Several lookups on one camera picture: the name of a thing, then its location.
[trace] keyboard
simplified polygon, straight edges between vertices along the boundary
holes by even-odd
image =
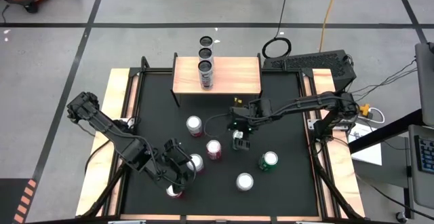
[[[343,90],[355,78],[353,67],[346,59],[344,50],[267,58],[264,69],[293,71],[297,69],[329,69],[332,72],[336,91]]]
[[[416,157],[420,171],[434,174],[434,138],[418,137]]]

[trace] yellow extension cord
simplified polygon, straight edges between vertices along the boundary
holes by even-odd
[[[326,23],[328,19],[328,14],[330,13],[330,10],[332,9],[334,0],[330,0],[330,3],[328,5],[327,13],[325,14],[324,22],[323,22],[323,28],[321,30],[321,41],[319,42],[319,52],[321,52],[323,48],[323,39],[324,39],[324,29],[326,28]]]

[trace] soda can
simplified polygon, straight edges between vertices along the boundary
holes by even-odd
[[[237,188],[240,191],[248,191],[253,187],[253,177],[249,173],[241,173],[237,177]]]
[[[206,151],[211,160],[218,160],[222,156],[222,146],[217,140],[211,140],[206,144]]]
[[[201,48],[209,48],[213,51],[213,41],[211,37],[205,36],[200,39]]]
[[[202,60],[197,66],[199,68],[199,80],[204,90],[209,90],[213,85],[213,66],[208,60]]]
[[[179,198],[182,195],[182,191],[179,193],[174,193],[174,188],[172,185],[170,185],[165,192],[169,195],[171,198]]]
[[[235,146],[237,143],[235,142],[235,140],[238,139],[242,139],[243,138],[243,132],[240,132],[238,130],[234,131],[232,134],[232,148],[234,150],[238,150],[238,148]]]
[[[200,173],[203,170],[203,159],[200,155],[194,153],[192,155],[190,155],[191,157],[191,161],[187,162],[187,167],[190,170],[195,170],[193,168],[193,163],[195,163],[196,166],[196,173]]]
[[[263,171],[270,170],[277,165],[277,160],[279,160],[279,158],[275,152],[266,152],[259,158],[259,169]]]
[[[202,121],[197,116],[190,116],[187,119],[187,129],[189,129],[189,132],[191,136],[201,136],[202,135]]]
[[[214,58],[212,55],[212,50],[209,48],[201,48],[199,50],[199,62],[202,60],[208,60],[210,61],[212,64],[214,64]]]

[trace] gray floor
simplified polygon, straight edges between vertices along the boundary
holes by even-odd
[[[79,62],[68,100],[81,91],[104,97],[111,68],[137,67],[145,55],[152,67],[170,67],[173,53],[194,56],[197,40],[210,35],[220,41],[219,56],[255,56],[275,28],[220,28],[219,23],[276,23],[283,0],[102,0],[95,23],[172,23],[164,28],[92,28],[82,56],[76,57],[84,28],[31,28],[31,23],[86,23],[95,0],[49,0],[38,14],[13,5],[0,27],[0,178],[32,177],[52,124],[73,61]],[[434,24],[433,0],[408,0],[419,21]],[[322,23],[329,0],[287,0],[284,23]],[[0,2],[0,10],[5,2]],[[195,24],[215,23],[195,28]],[[330,23],[411,24],[401,0],[335,0]],[[177,23],[193,23],[179,28]],[[291,39],[292,54],[317,52],[321,29],[281,29]],[[428,40],[434,30],[424,29]],[[414,59],[414,29],[327,29],[323,51],[344,49],[355,61],[352,90],[380,83]],[[283,49],[271,46],[270,54]],[[416,74],[379,88],[361,101],[379,108],[386,124],[420,107]],[[84,163],[92,138],[72,125],[63,113],[27,221],[73,218],[83,182]],[[402,189],[375,183],[402,201]],[[359,182],[366,215],[394,221],[401,208]],[[417,207],[434,214],[434,211]],[[412,223],[428,223],[416,217]]]

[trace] white paper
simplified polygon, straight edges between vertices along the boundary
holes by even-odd
[[[348,141],[351,143],[352,141],[365,136],[367,134],[371,133],[371,128],[369,126],[365,126],[363,124],[355,124],[355,127],[351,129],[350,135],[348,136]],[[364,149],[362,151],[359,151],[357,153],[353,153],[351,157],[354,160],[360,160],[363,162],[376,164],[381,166],[382,160],[381,160],[381,144],[376,144],[374,146],[368,147],[367,149]]]

